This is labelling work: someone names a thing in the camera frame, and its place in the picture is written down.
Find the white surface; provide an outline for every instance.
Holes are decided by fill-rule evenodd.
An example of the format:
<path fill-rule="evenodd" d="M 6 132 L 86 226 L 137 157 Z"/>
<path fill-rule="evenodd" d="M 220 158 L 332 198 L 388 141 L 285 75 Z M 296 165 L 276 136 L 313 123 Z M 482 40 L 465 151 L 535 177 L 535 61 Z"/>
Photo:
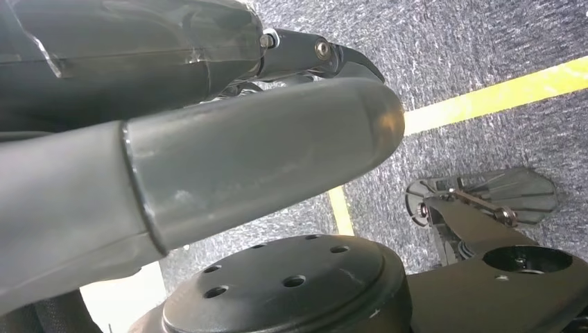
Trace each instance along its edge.
<path fill-rule="evenodd" d="M 80 290 L 94 322 L 104 333 L 126 333 L 137 319 L 166 297 L 158 262 L 131 277 L 96 282 Z"/>

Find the black disc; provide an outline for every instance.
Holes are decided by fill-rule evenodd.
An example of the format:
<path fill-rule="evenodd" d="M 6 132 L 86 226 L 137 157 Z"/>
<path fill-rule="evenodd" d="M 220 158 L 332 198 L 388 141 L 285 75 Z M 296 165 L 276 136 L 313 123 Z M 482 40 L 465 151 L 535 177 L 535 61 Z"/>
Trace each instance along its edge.
<path fill-rule="evenodd" d="M 181 284 L 170 332 L 409 332 L 400 258 L 358 237 L 309 235 L 235 253 Z"/>

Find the yellow floor tape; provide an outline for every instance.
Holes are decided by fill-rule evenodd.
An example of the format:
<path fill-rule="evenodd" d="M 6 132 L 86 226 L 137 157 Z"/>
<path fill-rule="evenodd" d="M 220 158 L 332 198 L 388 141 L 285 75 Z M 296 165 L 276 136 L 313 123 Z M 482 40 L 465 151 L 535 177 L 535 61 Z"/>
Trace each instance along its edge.
<path fill-rule="evenodd" d="M 404 135 L 500 112 L 588 88 L 588 56 L 404 114 Z M 339 234 L 353 235 L 341 186 L 329 191 Z"/>

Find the bolt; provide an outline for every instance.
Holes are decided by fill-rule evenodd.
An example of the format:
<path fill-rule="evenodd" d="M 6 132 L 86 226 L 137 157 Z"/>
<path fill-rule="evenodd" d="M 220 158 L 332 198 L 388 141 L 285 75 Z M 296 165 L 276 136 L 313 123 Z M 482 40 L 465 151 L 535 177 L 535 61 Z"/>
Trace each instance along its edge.
<path fill-rule="evenodd" d="M 417 207 L 417 214 L 419 217 L 427 217 L 429 215 L 429 208 L 424 203 L 420 203 Z"/>
<path fill-rule="evenodd" d="M 328 60 L 331 58 L 331 46 L 326 40 L 318 40 L 314 46 L 317 58 Z"/>
<path fill-rule="evenodd" d="M 272 49 L 275 46 L 274 37 L 268 34 L 262 35 L 259 38 L 259 43 L 261 44 L 261 47 L 264 49 Z"/>
<path fill-rule="evenodd" d="M 499 208 L 497 211 L 495 211 L 494 215 L 500 223 L 506 226 L 517 226 L 517 214 L 508 207 Z"/>

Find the screw head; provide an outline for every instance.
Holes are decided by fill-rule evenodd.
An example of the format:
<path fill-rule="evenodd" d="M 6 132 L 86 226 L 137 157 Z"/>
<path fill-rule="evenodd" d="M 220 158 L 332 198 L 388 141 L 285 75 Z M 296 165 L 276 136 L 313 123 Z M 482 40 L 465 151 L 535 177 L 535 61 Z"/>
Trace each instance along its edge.
<path fill-rule="evenodd" d="M 425 218 L 429 215 L 429 208 L 424 203 L 420 203 L 417 206 L 417 214 L 419 217 Z"/>
<path fill-rule="evenodd" d="M 259 43 L 261 44 L 261 47 L 264 49 L 271 49 L 275 46 L 274 37 L 268 34 L 262 35 L 259 38 Z"/>
<path fill-rule="evenodd" d="M 319 59 L 328 60 L 331 58 L 331 46 L 326 40 L 318 40 L 314 49 Z"/>

